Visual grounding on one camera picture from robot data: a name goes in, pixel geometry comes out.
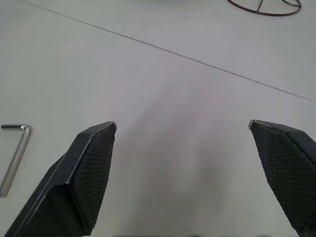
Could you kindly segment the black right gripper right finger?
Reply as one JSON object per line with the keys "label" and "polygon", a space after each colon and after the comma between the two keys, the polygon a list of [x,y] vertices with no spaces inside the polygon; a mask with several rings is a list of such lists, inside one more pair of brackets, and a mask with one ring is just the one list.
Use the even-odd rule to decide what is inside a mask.
{"label": "black right gripper right finger", "polygon": [[301,237],[316,235],[316,143],[305,132],[251,120],[261,164],[275,197]]}

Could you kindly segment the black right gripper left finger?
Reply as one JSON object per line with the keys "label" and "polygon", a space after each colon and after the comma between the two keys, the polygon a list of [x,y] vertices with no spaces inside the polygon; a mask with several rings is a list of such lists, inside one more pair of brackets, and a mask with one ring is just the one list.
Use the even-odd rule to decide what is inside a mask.
{"label": "black right gripper left finger", "polygon": [[114,121],[80,132],[46,172],[7,237],[84,237],[94,229],[107,187]]}

